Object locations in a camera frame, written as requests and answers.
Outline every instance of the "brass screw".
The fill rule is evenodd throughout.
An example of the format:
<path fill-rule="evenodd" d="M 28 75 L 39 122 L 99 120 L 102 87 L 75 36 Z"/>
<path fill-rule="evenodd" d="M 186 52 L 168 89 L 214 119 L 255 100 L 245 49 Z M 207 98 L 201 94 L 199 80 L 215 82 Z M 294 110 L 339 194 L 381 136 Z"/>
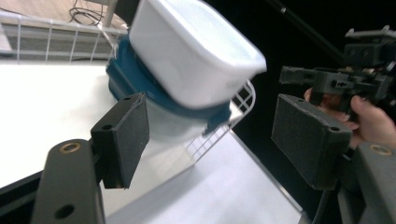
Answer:
<path fill-rule="evenodd" d="M 378 153 L 381 156 L 391 156 L 393 154 L 389 148 L 382 147 L 379 145 L 370 145 L 370 149 L 374 150 L 376 153 Z"/>
<path fill-rule="evenodd" d="M 81 148 L 81 144 L 80 143 L 67 143 L 63 146 L 61 146 L 61 148 L 59 148 L 59 151 L 63 154 L 68 154 L 68 153 L 72 153 L 75 152 L 77 150 L 79 150 Z"/>

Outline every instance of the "white container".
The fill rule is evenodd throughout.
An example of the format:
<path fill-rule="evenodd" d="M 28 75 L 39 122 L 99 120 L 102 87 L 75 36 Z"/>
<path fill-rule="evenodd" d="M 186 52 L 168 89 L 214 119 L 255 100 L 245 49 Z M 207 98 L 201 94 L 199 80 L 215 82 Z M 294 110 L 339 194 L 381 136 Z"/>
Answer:
<path fill-rule="evenodd" d="M 266 71 L 260 51 L 199 0 L 140 1 L 130 40 L 148 70 L 187 108 L 230 101 Z"/>
<path fill-rule="evenodd" d="M 184 143 L 201 136 L 207 126 L 203 119 L 176 115 L 146 98 L 150 138 L 165 143 Z"/>

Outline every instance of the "white table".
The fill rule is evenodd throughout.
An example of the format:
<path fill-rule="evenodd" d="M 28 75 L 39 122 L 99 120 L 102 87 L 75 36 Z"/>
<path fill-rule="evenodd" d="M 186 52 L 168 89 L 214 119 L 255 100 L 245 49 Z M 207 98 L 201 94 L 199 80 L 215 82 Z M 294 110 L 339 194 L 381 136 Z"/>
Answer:
<path fill-rule="evenodd" d="M 103 66 L 1 65 L 0 188 L 40 171 L 48 151 L 116 103 Z M 197 163 L 150 140 L 130 189 L 103 190 L 107 223 L 298 223 L 301 208 L 233 133 Z"/>

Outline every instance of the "dish rack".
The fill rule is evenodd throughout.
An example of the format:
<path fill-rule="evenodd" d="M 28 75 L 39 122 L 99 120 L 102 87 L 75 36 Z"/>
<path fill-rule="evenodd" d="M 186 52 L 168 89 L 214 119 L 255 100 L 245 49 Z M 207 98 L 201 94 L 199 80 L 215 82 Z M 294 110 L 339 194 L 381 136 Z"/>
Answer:
<path fill-rule="evenodd" d="M 0 12 L 1 64 L 102 65 L 115 57 L 119 40 L 127 30 L 87 26 Z M 253 85 L 247 81 L 234 96 L 229 122 L 207 136 L 185 144 L 191 157 L 200 160 L 252 109 L 256 101 Z"/>

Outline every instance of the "human hand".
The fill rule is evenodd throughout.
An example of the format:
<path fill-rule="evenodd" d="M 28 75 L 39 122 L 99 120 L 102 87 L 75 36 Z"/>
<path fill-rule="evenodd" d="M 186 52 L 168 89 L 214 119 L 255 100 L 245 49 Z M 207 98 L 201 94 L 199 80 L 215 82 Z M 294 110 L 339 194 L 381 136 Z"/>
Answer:
<path fill-rule="evenodd" d="M 304 98 L 306 101 L 309 101 L 311 91 L 312 88 L 305 92 Z M 396 148 L 395 123 L 384 110 L 355 95 L 350 102 L 352 110 L 358 115 L 357 121 L 354 122 L 349 120 L 349 115 L 336 110 L 340 99 L 339 95 L 325 94 L 318 109 L 344 123 L 353 131 L 350 141 L 353 148 L 360 142 L 373 142 Z"/>

